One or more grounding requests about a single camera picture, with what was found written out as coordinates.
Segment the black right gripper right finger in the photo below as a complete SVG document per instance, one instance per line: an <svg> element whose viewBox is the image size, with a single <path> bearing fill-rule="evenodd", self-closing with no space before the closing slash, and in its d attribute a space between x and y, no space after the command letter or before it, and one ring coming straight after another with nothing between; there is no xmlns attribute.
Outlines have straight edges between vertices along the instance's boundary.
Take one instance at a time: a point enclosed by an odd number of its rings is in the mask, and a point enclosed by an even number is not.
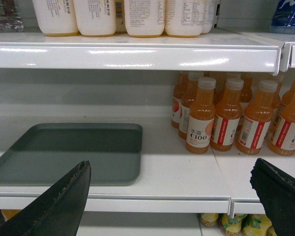
<svg viewBox="0 0 295 236"><path fill-rule="evenodd" d="M258 158L250 183L278 236L295 236L295 178Z"/></svg>

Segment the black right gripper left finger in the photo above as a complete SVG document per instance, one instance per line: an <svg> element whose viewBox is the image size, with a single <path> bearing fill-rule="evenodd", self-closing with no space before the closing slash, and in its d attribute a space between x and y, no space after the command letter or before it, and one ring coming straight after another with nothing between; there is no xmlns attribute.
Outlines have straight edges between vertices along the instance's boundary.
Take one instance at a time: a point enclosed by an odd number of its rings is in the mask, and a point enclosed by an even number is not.
<svg viewBox="0 0 295 236"><path fill-rule="evenodd" d="M0 226L0 236L75 236L85 210L91 166L82 161Z"/></svg>

